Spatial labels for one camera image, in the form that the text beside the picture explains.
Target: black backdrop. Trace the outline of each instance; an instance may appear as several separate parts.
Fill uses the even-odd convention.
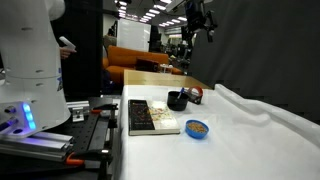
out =
[[[65,36],[76,54],[62,60],[66,96],[98,96],[101,90],[102,0],[65,0],[64,15],[51,22],[55,37]]]
[[[320,124],[320,1],[215,0],[213,43],[197,34],[189,71]]]

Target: blue led light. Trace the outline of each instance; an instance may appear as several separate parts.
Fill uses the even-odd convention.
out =
[[[36,124],[34,122],[29,122],[30,129],[34,130],[36,129]]]
[[[32,121],[33,122],[33,116],[31,114],[31,112],[26,113],[26,117],[28,121]]]
[[[23,111],[24,111],[25,113],[30,112],[30,111],[31,111],[31,110],[30,110],[30,106],[29,106],[28,104],[23,104]]]

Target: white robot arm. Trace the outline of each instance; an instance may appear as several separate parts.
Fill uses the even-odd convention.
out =
[[[24,138],[70,117],[59,46],[50,25],[64,10],[63,0],[1,1],[0,52],[6,79],[0,86],[0,139]]]

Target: black cup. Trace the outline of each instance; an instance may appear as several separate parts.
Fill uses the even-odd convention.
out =
[[[189,96],[182,93],[178,99],[179,94],[179,91],[170,91],[168,93],[167,105],[169,109],[173,111],[183,111],[186,109]]]

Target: desk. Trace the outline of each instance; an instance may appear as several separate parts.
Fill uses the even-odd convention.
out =
[[[176,87],[200,86],[202,89],[211,89],[190,76],[152,73],[144,71],[125,70],[124,85],[160,85]]]
[[[129,136],[128,99],[166,101],[179,87],[125,85],[121,105],[121,180],[318,180],[320,128],[280,108],[224,88],[204,90],[201,105],[173,112],[179,135]],[[203,140],[188,119],[209,127]]]

